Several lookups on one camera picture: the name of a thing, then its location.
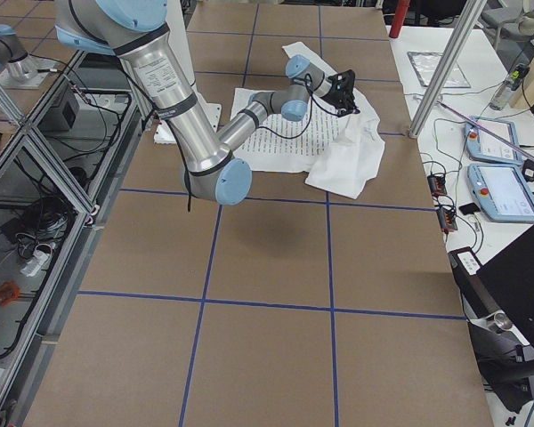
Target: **cardboard table surface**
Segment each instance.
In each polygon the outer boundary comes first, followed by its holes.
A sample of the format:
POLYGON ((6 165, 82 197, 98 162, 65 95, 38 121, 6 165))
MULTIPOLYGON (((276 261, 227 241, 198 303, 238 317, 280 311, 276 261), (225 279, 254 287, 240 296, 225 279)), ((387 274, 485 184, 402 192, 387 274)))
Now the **cardboard table surface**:
POLYGON ((24 425, 490 426, 380 12, 204 3, 189 40, 224 112, 286 83, 283 44, 354 68, 380 173, 357 200, 255 173, 188 213, 145 134, 24 425))

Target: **white cloth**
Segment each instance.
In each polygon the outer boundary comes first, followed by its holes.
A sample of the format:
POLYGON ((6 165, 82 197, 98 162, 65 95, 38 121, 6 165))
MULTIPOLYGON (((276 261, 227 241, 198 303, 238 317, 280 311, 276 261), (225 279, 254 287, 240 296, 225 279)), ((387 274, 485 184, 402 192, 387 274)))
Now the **white cloth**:
MULTIPOLYGON (((301 42, 283 49, 289 58, 303 55, 326 74, 336 74, 319 55, 301 42)), ((349 117, 345 129, 319 155, 305 181, 313 187, 350 198, 357 198, 366 182, 376 178, 385 147, 377 132, 380 118, 376 111, 357 89, 354 89, 354 99, 360 113, 349 117)))

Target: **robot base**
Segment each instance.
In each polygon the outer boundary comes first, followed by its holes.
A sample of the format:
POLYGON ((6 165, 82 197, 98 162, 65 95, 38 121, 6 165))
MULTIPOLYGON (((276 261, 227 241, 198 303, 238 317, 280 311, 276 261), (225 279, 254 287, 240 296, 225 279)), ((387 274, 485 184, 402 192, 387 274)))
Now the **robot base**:
MULTIPOLYGON (((55 60, 42 60, 39 58, 34 58, 34 61, 36 62, 37 69, 46 69, 46 68, 53 68, 57 64, 55 60)), ((18 80, 14 80, 7 69, 2 71, 0 73, 0 85, 4 89, 39 89, 39 86, 42 85, 44 80, 50 75, 51 73, 37 73, 37 76, 30 78, 26 82, 19 82, 18 80)))

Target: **red cylinder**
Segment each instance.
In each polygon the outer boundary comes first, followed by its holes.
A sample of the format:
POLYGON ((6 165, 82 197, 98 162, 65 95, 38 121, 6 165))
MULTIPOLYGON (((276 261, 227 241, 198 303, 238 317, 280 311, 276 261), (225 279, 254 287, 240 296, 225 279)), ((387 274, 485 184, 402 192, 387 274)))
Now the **red cylinder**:
POLYGON ((398 7, 395 9, 395 16, 393 17, 392 28, 390 29, 390 38, 398 38, 400 35, 401 26, 408 14, 410 1, 411 0, 400 0, 398 2, 398 7))

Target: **metal pole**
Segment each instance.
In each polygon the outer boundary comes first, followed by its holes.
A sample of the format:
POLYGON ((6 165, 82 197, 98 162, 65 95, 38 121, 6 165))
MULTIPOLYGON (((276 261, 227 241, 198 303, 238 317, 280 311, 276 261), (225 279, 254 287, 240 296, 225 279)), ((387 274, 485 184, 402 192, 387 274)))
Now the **metal pole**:
POLYGON ((10 121, 16 125, 22 125, 24 121, 24 115, 18 109, 16 104, 10 99, 8 94, 4 91, 0 85, 0 108, 8 116, 10 121))
POLYGON ((411 138, 416 138, 425 125, 425 121, 429 117, 437 97, 441 93, 441 89, 449 77, 449 73, 453 69, 453 65, 457 60, 457 57, 461 53, 463 46, 471 29, 473 29, 474 24, 481 16, 482 9, 487 3, 487 0, 468 0, 466 2, 465 8, 459 17, 457 26, 451 34, 451 38, 447 43, 443 57, 433 74, 433 78, 419 108, 417 109, 416 115, 411 122, 411 127, 409 128, 409 136, 411 138))

